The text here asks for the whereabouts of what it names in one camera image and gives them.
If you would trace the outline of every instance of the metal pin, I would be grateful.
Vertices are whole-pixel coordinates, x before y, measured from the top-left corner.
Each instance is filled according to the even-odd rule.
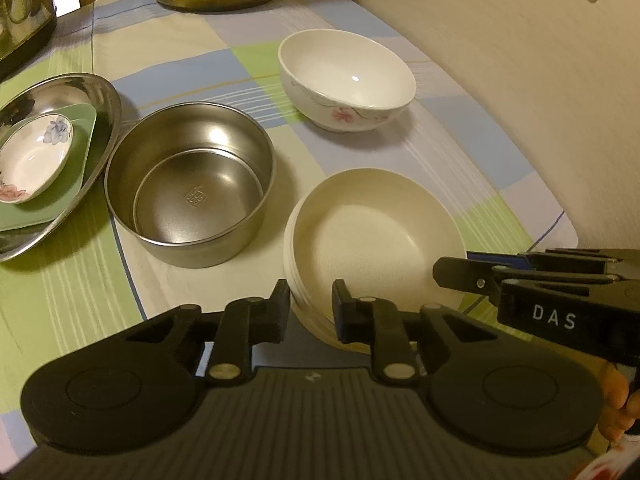
[[[407,380],[415,375],[415,368],[407,363],[392,363],[383,372],[389,379]]]
[[[230,381],[240,375],[240,368],[231,363],[220,363],[209,369],[209,375],[221,381]]]

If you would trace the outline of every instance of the flower pattern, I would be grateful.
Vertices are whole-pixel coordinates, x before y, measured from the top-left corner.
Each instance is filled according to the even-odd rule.
[[[378,110],[364,110],[360,108],[354,108],[354,112],[356,112],[360,117],[367,121],[373,121],[375,123],[383,123],[389,118],[389,114],[384,112],[380,112]]]
[[[20,198],[28,197],[29,193],[25,189],[18,189],[14,184],[5,184],[0,173],[0,200],[4,202],[14,202]]]
[[[334,108],[334,111],[331,113],[331,117],[334,118],[334,121],[338,121],[339,123],[353,123],[353,115],[351,114],[351,111],[343,106]]]
[[[640,457],[640,443],[622,443],[597,457],[570,480],[616,480]]]
[[[51,121],[47,126],[42,142],[55,146],[59,142],[67,142],[69,140],[69,127],[62,117],[58,117],[55,121]]]

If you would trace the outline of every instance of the white ceramic bowl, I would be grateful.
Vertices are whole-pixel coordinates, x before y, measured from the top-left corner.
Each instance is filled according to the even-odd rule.
[[[293,210],[284,236],[294,312],[316,337],[336,346],[334,280],[344,279],[355,298],[386,298],[399,310],[418,312],[427,303],[458,308],[463,294],[439,287],[432,276],[441,256],[466,258],[444,206],[413,180],[374,168],[320,183]]]
[[[0,202],[18,204],[42,193],[65,167],[73,126],[61,114],[24,123],[0,148]]]
[[[404,61],[352,32],[296,32],[280,44],[278,61],[282,87],[293,105],[332,132],[382,126],[415,96],[415,78]]]

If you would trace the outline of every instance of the checkered tablecloth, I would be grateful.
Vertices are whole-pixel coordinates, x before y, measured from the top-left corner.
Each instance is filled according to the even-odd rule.
[[[319,130],[294,110],[278,77],[278,44],[297,30],[331,27],[373,38],[407,63],[418,82],[408,113],[374,132],[344,135]],[[0,101],[65,72],[113,82],[122,133],[179,102],[240,108],[267,129],[278,171],[260,234],[220,266],[177,269],[153,259],[110,218],[100,185],[43,243],[0,265],[0,471],[34,445],[18,409],[28,375],[178,304],[221,310],[235,298],[267,295],[283,276],[291,209],[329,174],[373,166],[414,179],[452,213],[470,251],[577,243],[558,202],[491,116],[425,53],[351,0],[275,0],[215,14],[183,14],[155,0],[99,0],[60,19],[46,50],[2,83]],[[465,298],[464,306],[475,300]],[[471,315],[495,324],[487,302]],[[254,357],[308,367],[364,362],[322,344],[295,318],[282,345],[264,345]]]

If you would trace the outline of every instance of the green tray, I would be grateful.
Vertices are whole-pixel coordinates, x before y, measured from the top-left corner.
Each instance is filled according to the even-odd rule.
[[[0,232],[52,221],[64,211],[82,187],[82,174],[94,132],[95,108],[89,104],[77,104],[48,113],[68,117],[74,126],[74,142],[69,159],[58,178],[40,196],[22,204],[0,203]],[[22,126],[23,122],[17,123],[5,138]]]

